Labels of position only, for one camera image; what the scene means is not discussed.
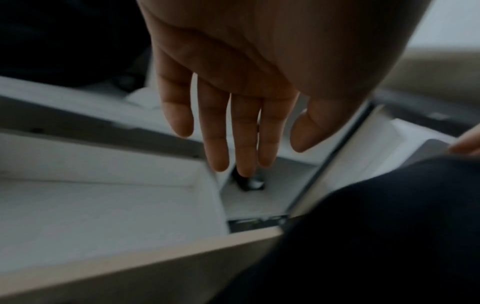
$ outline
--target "dark clothing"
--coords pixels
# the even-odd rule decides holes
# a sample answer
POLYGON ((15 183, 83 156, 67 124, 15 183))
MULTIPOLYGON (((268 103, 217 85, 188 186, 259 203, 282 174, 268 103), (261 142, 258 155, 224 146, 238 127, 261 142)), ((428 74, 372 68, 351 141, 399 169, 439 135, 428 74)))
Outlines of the dark clothing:
POLYGON ((442 157, 325 198, 212 303, 480 299, 480 161, 442 157))

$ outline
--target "dark fabric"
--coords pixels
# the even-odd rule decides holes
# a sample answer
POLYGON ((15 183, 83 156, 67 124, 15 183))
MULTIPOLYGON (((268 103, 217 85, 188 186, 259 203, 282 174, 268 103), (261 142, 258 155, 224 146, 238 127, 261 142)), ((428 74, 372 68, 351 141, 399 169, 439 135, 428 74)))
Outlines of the dark fabric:
POLYGON ((150 45, 135 0, 0 1, 0 75, 80 86, 126 69, 150 45))
POLYGON ((480 161, 443 157, 334 192, 212 303, 479 295, 480 161))

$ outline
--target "hand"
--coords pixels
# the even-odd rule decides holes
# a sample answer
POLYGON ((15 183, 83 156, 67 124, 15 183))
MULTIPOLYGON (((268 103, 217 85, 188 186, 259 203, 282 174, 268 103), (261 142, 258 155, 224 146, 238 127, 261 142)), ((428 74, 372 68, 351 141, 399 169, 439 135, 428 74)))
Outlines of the hand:
POLYGON ((400 55, 427 4, 139 0, 166 119, 178 135, 192 134, 190 84, 197 73, 206 156, 214 170, 223 171, 229 164, 231 96, 236 165, 243 176, 253 175, 257 163, 273 164, 299 91, 310 102, 291 132, 296 151, 348 121, 400 55))
POLYGON ((480 156, 480 124, 463 133, 448 151, 452 154, 480 156))

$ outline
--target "palm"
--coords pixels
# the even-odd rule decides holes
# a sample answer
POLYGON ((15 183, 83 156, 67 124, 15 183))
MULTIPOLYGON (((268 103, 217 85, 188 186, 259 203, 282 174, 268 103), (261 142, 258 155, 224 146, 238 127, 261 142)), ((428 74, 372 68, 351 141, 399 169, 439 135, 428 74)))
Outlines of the palm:
POLYGON ((292 130, 292 146, 303 151, 348 120, 414 28, 397 30, 400 43, 389 53, 360 48, 352 56, 362 39, 375 42, 370 39, 374 26, 377 48, 391 47, 393 39, 388 36, 395 35, 391 29, 377 30, 382 24, 372 25, 371 9, 355 1, 139 0, 139 4, 152 37, 168 122, 180 136, 193 132, 190 83, 197 73, 207 158, 214 170, 225 170, 231 96, 236 163, 244 176, 255 172, 257 162, 270 166, 275 160, 298 90, 312 97, 307 113, 292 130), (352 20, 345 14, 350 11, 358 11, 361 18, 352 20))

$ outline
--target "black object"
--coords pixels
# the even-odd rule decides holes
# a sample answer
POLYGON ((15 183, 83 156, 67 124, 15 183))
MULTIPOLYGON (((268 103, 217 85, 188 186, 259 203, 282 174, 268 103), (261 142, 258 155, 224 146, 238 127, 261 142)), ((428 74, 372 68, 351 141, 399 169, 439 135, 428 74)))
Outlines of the black object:
POLYGON ((479 184, 444 156, 335 191, 211 303, 478 302, 479 184))
POLYGON ((265 181, 258 173, 253 177, 243 177, 239 174, 237 167, 235 166, 231 176, 240 189, 245 192, 265 189, 265 181))
POLYGON ((0 75, 81 86, 118 75, 150 45, 135 0, 0 1, 0 75))

